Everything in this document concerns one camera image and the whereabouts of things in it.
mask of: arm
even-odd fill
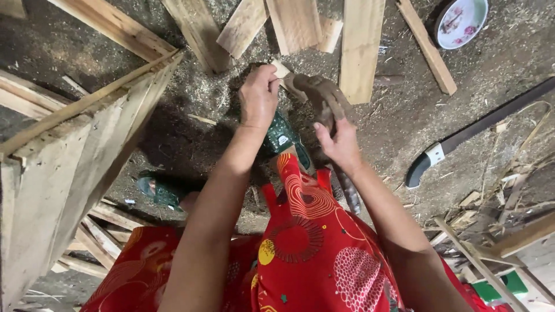
[[[331,139],[323,125],[315,124],[322,151],[343,169],[362,196],[405,304],[415,311],[472,311],[449,281],[418,223],[362,160],[356,127],[346,118],[337,120],[336,127]]]
[[[158,311],[220,309],[229,243],[239,218],[250,169],[278,105],[275,66],[249,74],[239,91],[241,125],[188,217]]]

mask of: green sandal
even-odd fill
[[[150,189],[154,180],[155,192]],[[205,182],[192,183],[152,171],[143,171],[137,179],[137,187],[141,193],[152,199],[155,204],[168,206],[171,210],[183,212],[179,202],[190,192],[200,192]]]
[[[301,143],[299,135],[293,131],[289,122],[287,122],[283,115],[276,110],[274,120],[272,120],[270,128],[264,138],[263,146],[271,154],[277,155],[293,145],[299,156],[299,162],[306,170],[309,170],[311,163],[308,151]]]

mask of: red patterned dress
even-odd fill
[[[403,311],[393,274],[372,229],[317,179],[283,154],[284,191],[263,186],[271,218],[262,237],[231,242],[222,311]],[[156,311],[179,239],[171,228],[137,228],[108,276],[81,309]]]

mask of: ground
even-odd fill
[[[239,0],[206,1],[220,28],[239,4]],[[280,56],[268,21],[236,67],[208,77],[158,0],[108,2],[172,45],[186,49],[185,58],[160,100],[142,142],[107,194],[120,203],[125,199],[135,200],[136,204],[129,207],[131,213],[153,222],[175,223],[185,216],[151,204],[142,196],[134,186],[138,173],[150,169],[188,179],[207,178],[238,124],[236,92],[251,64],[276,58],[297,73],[319,74],[332,80],[337,80],[339,75],[339,44],[333,54],[306,49]],[[24,0],[24,3],[29,13],[27,20],[0,16],[0,42],[3,43],[0,68],[4,70],[77,100],[80,95],[63,82],[64,74],[93,92],[145,63],[47,1],[31,5],[31,1]],[[342,18],[342,0],[317,0],[317,3],[321,14]],[[433,29],[446,2],[414,0],[413,5],[428,29]],[[394,1],[387,1],[382,45],[388,48],[384,56],[379,56],[377,74],[402,74],[405,82],[375,87],[370,103],[354,107],[352,119],[359,128],[359,145],[364,157],[372,162],[379,175],[390,177],[386,183],[391,190],[396,190],[403,203],[415,204],[409,211],[422,225],[430,225],[426,221],[435,215],[458,209],[457,204],[471,191],[490,190],[547,111],[548,106],[540,103],[511,116],[507,131],[497,135],[487,130],[463,143],[446,160],[426,172],[419,188],[399,187],[407,168],[428,146],[555,72],[551,48],[555,44],[555,3],[490,0],[489,5],[486,27],[474,40],[460,49],[440,50],[458,86],[458,91],[449,97],[441,93]],[[547,95],[543,99],[550,102],[553,97]],[[305,145],[310,150],[317,149],[310,107],[300,104],[284,90],[280,91],[279,99],[279,109],[300,133]],[[215,120],[218,125],[190,119],[188,113]],[[2,107],[0,116],[2,140],[33,122]],[[545,120],[529,148],[521,153],[521,163],[534,163],[555,151],[554,118],[552,115]],[[541,192],[523,198],[524,205],[553,199],[552,185],[545,181],[536,181],[536,184],[542,186]],[[536,184],[528,188],[536,189]],[[262,232],[268,218],[264,202],[257,205],[249,189],[238,232]],[[370,222],[367,213],[362,218]],[[66,297],[60,299],[62,302],[79,304],[88,298],[98,282],[96,278],[75,272],[51,273],[32,289],[63,294]]]

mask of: right hand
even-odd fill
[[[262,65],[247,76],[239,89],[241,125],[268,131],[278,107],[277,70],[274,65]]]
[[[331,158],[347,175],[354,174],[364,164],[356,143],[356,127],[347,118],[335,120],[337,132],[333,139],[321,123],[314,123],[316,136],[322,151]]]

